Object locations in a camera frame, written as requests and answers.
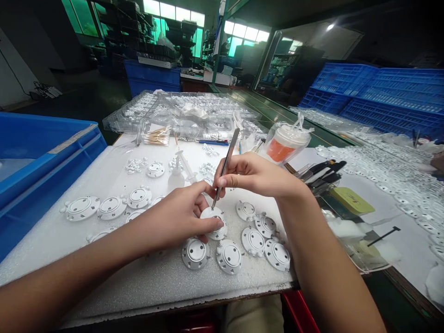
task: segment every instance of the right hand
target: right hand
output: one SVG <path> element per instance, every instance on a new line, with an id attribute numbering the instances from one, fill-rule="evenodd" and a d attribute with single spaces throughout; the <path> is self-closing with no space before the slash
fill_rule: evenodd
<path id="1" fill-rule="evenodd" d="M 289 197 L 303 185 L 286 170 L 254 153 L 231 157 L 225 175 L 220 176 L 225 159 L 217 167 L 213 187 L 221 187 L 220 198 L 225 196 L 225 187 L 239 187 L 265 197 Z"/>

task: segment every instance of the plastic bag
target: plastic bag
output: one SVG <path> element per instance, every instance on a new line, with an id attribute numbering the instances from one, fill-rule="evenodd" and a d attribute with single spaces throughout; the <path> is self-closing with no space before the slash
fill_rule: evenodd
<path id="1" fill-rule="evenodd" d="M 304 116 L 298 114 L 298 120 L 290 125 L 279 122 L 272 126 L 265 141 L 265 158 L 275 164 L 285 163 L 299 154 L 308 146 L 311 140 L 310 133 L 315 129 L 302 127 Z"/>

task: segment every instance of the plastic cup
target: plastic cup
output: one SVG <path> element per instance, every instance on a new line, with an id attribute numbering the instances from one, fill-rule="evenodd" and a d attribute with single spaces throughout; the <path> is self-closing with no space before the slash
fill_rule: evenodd
<path id="1" fill-rule="evenodd" d="M 276 130 L 268 146 L 267 155 L 273 161 L 280 163 L 296 149 L 305 148 L 309 140 L 309 133 L 300 133 L 300 135 L 296 136 L 290 126 L 283 125 Z"/>

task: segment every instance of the cable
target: cable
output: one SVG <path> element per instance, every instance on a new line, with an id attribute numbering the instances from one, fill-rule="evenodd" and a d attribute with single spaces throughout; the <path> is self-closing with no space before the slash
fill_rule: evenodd
<path id="1" fill-rule="evenodd" d="M 20 83 L 20 81 L 19 81 L 17 75 L 15 74 L 14 70 L 12 69 L 11 65 L 9 64 L 8 60 L 6 59 L 6 57 L 5 57 L 5 55 L 3 54 L 3 52 L 1 51 L 1 49 L 0 49 L 0 53 L 1 53 L 1 55 L 3 56 L 3 59 L 5 59 L 6 64 L 8 65 L 8 67 L 9 67 L 9 69 L 11 70 L 12 74 L 14 74 L 14 77 L 15 77 L 15 79 L 17 80 L 18 84 L 20 84 L 20 87 L 22 88 L 23 93 L 24 93 L 25 95 L 27 95 L 27 96 L 31 96 L 31 94 L 27 94 L 27 93 L 25 93 L 25 90 L 23 89 L 22 84 Z"/>

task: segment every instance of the forearm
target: forearm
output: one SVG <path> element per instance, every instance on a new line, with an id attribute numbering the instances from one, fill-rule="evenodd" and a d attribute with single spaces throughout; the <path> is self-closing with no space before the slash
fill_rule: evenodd
<path id="1" fill-rule="evenodd" d="M 124 226 L 1 287 L 0 331 L 43 331 L 57 323 L 95 287 L 137 258 L 126 231 Z"/>
<path id="2" fill-rule="evenodd" d="M 355 266 L 328 227 L 315 197 L 299 182 L 293 197 L 276 199 L 298 281 L 328 331 L 384 332 L 377 307 Z"/>

